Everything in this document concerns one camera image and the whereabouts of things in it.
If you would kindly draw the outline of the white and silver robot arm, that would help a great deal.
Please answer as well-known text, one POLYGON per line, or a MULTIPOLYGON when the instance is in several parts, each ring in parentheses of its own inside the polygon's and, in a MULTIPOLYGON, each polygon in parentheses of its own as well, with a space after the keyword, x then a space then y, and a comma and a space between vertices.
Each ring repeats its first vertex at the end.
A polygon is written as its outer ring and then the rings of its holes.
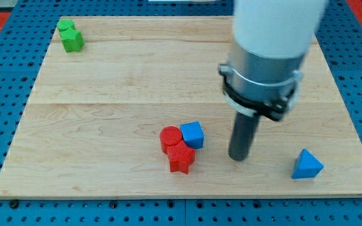
POLYGON ((281 120, 299 98, 301 64, 327 0, 235 0, 231 50, 219 66, 239 116, 281 120))

